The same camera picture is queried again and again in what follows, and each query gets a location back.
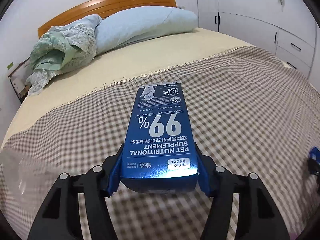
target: wooden headboard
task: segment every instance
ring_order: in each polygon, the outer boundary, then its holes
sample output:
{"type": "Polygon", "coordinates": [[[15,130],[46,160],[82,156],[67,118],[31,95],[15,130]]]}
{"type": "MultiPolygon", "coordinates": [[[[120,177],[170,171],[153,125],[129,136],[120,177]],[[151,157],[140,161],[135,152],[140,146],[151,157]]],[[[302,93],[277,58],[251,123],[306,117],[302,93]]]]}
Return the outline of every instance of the wooden headboard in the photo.
{"type": "Polygon", "coordinates": [[[102,19],[133,7],[161,5],[176,7],[175,0],[91,0],[79,4],[51,19],[38,29],[39,38],[46,33],[51,26],[63,26],[79,20],[90,14],[98,14],[102,19]]]}

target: blue box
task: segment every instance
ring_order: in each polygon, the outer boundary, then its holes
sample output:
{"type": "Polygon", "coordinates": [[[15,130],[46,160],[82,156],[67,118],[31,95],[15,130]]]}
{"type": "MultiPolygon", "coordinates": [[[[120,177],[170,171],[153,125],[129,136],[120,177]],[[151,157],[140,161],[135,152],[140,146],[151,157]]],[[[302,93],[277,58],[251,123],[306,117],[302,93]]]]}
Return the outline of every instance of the blue box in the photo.
{"type": "Polygon", "coordinates": [[[140,193],[189,192],[197,175],[180,82],[138,87],[122,153],[122,183],[140,193]]]}

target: white drawer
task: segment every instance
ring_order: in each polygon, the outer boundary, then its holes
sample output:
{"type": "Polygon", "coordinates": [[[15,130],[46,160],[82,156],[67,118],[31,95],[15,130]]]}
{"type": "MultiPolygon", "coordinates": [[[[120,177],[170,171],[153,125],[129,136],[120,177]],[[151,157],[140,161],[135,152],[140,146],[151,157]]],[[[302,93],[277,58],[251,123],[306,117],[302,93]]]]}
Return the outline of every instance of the white drawer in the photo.
{"type": "Polygon", "coordinates": [[[276,57],[283,60],[290,67],[299,70],[306,77],[309,75],[310,67],[298,59],[295,55],[292,55],[290,52],[287,52],[285,49],[281,47],[277,47],[276,57]]]}
{"type": "Polygon", "coordinates": [[[308,43],[286,32],[283,29],[279,30],[278,46],[284,48],[286,51],[297,56],[308,66],[311,66],[313,54],[315,49],[308,43]]]}

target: checkered blanket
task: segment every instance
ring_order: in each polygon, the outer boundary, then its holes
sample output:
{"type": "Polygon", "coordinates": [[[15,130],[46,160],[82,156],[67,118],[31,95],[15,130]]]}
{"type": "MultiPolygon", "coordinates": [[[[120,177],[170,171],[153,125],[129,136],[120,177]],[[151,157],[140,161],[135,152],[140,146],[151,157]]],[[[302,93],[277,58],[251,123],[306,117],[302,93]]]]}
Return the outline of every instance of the checkered blanket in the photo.
{"type": "MultiPolygon", "coordinates": [[[[298,71],[255,47],[241,47],[156,73],[116,82],[61,106],[6,148],[85,173],[117,152],[125,139],[137,86],[180,80],[194,140],[205,155],[231,172],[256,172],[289,232],[300,233],[320,203],[306,159],[320,145],[320,95],[298,71]]],[[[199,239],[212,199],[187,194],[138,194],[120,185],[106,199],[119,239],[199,239]]],[[[34,214],[13,198],[0,170],[0,208],[22,239],[34,214]]],[[[89,239],[80,196],[84,239],[89,239]]],[[[238,198],[228,238],[235,235],[238,198]]]]}

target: bed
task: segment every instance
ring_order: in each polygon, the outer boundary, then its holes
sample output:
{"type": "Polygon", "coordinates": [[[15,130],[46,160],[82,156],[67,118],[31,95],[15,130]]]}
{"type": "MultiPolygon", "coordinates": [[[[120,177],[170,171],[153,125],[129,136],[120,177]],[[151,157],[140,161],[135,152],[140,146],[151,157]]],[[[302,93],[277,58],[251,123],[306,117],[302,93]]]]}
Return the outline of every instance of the bed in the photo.
{"type": "MultiPolygon", "coordinates": [[[[91,0],[38,30],[86,15],[175,0],[91,0]]],[[[320,145],[320,95],[298,71],[263,49],[196,28],[107,52],[89,66],[56,77],[27,97],[2,148],[24,152],[67,172],[84,173],[124,141],[138,85],[180,80],[195,142],[231,172],[261,175],[291,234],[298,235],[320,203],[306,159],[320,145]]],[[[27,239],[37,208],[26,210],[8,189],[0,167],[0,209],[27,239]]],[[[236,231],[234,198],[228,239],[236,231]]],[[[187,194],[138,194],[121,185],[106,199],[119,239],[199,239],[211,199],[199,187],[187,194]]],[[[89,239],[84,198],[79,201],[89,239]]]]}

